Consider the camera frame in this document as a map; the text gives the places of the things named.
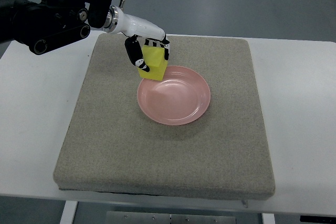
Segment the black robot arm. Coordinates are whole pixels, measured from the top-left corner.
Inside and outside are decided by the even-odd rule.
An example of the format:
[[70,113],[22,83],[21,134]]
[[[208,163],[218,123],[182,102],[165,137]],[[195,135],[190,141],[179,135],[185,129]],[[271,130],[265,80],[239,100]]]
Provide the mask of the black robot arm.
[[1,0],[1,42],[42,55],[102,28],[112,0]]

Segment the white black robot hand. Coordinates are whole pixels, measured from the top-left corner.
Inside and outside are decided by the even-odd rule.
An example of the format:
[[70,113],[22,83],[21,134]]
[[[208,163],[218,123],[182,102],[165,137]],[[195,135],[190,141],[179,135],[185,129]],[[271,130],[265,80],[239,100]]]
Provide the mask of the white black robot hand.
[[144,72],[150,72],[150,67],[143,58],[139,37],[144,38],[147,43],[152,41],[154,47],[160,45],[164,48],[164,59],[169,59],[170,42],[165,31],[146,19],[125,14],[119,7],[110,7],[103,31],[111,34],[123,33],[127,37],[124,45],[131,63]]

